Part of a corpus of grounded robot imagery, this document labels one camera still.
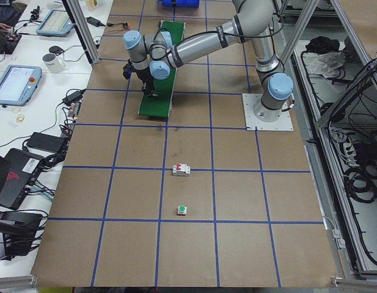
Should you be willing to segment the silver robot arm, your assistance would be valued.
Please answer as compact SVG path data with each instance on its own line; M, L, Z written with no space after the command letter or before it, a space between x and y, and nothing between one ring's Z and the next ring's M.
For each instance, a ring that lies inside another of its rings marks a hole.
M142 81L143 97L139 115L167 118L172 110L172 92L176 69L183 65L227 48L235 43L251 42L256 56L256 71L264 94L257 117L274 121L283 112L290 96L276 93L276 87L289 77L282 72L283 65L273 48L273 35L269 25L276 13L270 1L234 1L236 9L230 21L211 31L183 38L184 26L168 22L160 25L154 34L142 35L129 30L123 35L128 63L123 76L132 73Z

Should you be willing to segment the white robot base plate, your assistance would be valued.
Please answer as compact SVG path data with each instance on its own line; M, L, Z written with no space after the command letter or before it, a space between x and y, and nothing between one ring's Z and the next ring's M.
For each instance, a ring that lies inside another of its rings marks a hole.
M261 103L262 94L243 93L243 107L248 131L293 131L289 111L286 102L282 109L269 110Z

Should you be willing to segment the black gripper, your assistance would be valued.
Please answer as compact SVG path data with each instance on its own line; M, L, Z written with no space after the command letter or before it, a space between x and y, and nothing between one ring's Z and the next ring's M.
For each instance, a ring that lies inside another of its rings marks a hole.
M154 88L153 83L153 76L150 73L149 68L145 68L143 70L136 70L136 74L138 78L142 81L142 91L145 95L149 95L151 97L158 97L158 92Z

